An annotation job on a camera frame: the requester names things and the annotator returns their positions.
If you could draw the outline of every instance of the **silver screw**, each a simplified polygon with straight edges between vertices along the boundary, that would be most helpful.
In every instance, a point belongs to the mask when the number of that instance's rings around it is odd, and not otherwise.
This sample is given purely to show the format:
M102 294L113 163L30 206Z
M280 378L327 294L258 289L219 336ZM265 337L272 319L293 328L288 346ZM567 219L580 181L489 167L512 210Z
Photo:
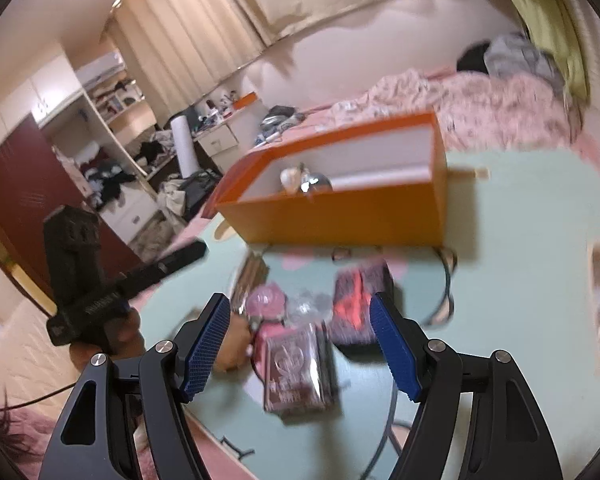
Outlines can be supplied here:
M505 350L498 350L496 352L496 361L501 363L510 363L511 362L511 354Z
M446 349L445 342L440 339L432 339L427 346L432 352L444 352Z
M167 352L170 352L171 349L173 348L173 343L171 341L160 341L156 346L155 346L155 351L158 352L158 354L166 354Z
M91 358L93 366L100 366L107 362L107 356L104 354L96 354Z

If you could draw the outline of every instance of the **orange box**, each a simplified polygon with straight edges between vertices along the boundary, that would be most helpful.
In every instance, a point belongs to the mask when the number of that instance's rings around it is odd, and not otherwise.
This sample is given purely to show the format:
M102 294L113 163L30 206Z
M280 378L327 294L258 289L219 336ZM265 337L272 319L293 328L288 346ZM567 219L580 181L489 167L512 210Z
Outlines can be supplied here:
M280 172L304 163L333 190L287 194ZM262 151L218 211L248 243L440 246L446 154L432 112L362 124Z

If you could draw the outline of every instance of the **dark red cabinet door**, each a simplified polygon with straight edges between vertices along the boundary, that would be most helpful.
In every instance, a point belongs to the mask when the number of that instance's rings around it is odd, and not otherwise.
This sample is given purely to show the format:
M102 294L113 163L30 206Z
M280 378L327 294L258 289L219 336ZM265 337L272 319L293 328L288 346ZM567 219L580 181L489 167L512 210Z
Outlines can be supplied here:
M80 207L83 201L30 115L0 147L0 238L50 297L43 219L61 205ZM102 221L100 238L102 266L108 277L140 264L138 256Z

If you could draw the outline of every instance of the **drawer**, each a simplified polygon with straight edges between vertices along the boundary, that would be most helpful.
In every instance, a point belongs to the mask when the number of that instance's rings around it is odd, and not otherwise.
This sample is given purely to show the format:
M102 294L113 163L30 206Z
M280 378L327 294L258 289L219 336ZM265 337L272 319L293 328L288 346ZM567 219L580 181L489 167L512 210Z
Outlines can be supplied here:
M224 125L209 134L203 134L203 137L198 142L208 156L214 156L238 145L238 141L235 139L234 134L232 134L231 130Z
M126 215L126 213L132 210L135 205L142 200L154 200L147 194L142 186L137 182L131 182L130 184L122 185L122 205L118 205L118 200L109 202L100 211L100 217L113 229L117 222Z
M238 162L243 156L244 153L240 150L240 146L236 146L235 148L229 148L228 150L224 150L222 153L214 155L212 160L218 165L220 171L226 174L226 172L229 171L229 168Z
M142 230L146 223L157 213L158 206L146 195L146 199L137 202L133 208L125 212L113 228L120 239L128 244Z

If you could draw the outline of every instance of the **yellow pillow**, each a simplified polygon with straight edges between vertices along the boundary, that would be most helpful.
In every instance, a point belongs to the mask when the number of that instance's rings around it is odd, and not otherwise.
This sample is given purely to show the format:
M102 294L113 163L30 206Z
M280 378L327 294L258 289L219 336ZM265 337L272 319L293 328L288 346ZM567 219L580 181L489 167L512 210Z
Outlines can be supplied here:
M589 100L587 75L573 21L563 0L512 0L532 43L554 56L572 95Z

